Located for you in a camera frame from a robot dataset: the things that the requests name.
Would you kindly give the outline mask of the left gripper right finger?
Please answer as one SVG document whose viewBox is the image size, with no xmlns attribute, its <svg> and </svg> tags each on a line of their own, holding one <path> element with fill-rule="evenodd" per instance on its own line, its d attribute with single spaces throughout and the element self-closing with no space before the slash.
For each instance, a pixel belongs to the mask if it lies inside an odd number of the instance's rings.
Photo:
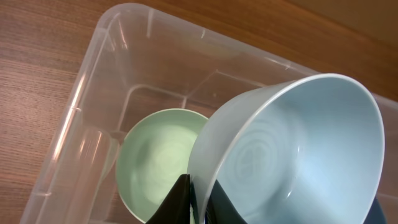
<svg viewBox="0 0 398 224">
<path fill-rule="evenodd" d="M 216 180 L 206 207 L 207 224 L 247 224 Z"/>
</svg>

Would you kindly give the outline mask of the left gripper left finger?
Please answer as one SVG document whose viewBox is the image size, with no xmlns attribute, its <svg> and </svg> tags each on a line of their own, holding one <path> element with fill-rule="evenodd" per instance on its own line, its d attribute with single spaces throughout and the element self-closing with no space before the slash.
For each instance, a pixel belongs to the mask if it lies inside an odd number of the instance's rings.
<svg viewBox="0 0 398 224">
<path fill-rule="evenodd" d="M 190 175 L 179 176 L 146 224 L 190 224 Z"/>
</svg>

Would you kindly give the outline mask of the mint green bowl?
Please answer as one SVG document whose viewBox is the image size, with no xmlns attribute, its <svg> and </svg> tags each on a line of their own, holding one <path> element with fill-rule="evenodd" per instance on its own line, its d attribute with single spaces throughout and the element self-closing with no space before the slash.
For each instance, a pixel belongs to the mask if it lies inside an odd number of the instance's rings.
<svg viewBox="0 0 398 224">
<path fill-rule="evenodd" d="M 121 200 L 147 222 L 180 175 L 187 173 L 194 142 L 207 122 L 195 111 L 171 108 L 140 120 L 126 135 L 116 161 Z"/>
</svg>

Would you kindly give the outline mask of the light blue bowl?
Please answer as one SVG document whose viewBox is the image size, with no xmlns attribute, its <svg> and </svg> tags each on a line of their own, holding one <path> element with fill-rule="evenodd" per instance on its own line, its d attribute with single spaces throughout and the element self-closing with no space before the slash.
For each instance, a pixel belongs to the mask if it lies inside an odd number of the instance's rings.
<svg viewBox="0 0 398 224">
<path fill-rule="evenodd" d="M 188 163 L 193 215 L 221 186 L 246 223 L 363 223 L 381 178 L 385 134 L 358 81 L 313 75 L 235 96 L 206 122 Z"/>
</svg>

